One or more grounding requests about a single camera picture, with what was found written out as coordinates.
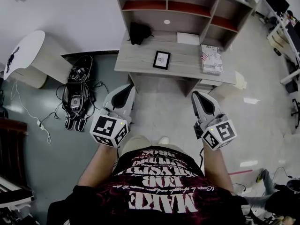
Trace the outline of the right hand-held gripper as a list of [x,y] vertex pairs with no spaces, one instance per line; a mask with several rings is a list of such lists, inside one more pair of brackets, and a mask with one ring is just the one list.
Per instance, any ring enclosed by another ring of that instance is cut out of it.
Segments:
[[[209,94],[194,91],[191,95],[192,106],[198,121],[194,125],[197,139],[202,139],[212,151],[216,151],[237,137],[232,120],[222,113],[216,99]],[[209,123],[206,115],[217,115]]]

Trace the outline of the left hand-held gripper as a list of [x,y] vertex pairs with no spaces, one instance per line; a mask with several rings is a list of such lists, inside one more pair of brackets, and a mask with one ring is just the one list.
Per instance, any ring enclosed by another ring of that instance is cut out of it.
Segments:
[[106,96],[104,107],[94,116],[90,128],[97,143],[114,148],[120,146],[129,133],[135,96],[136,89],[131,84],[122,85]]

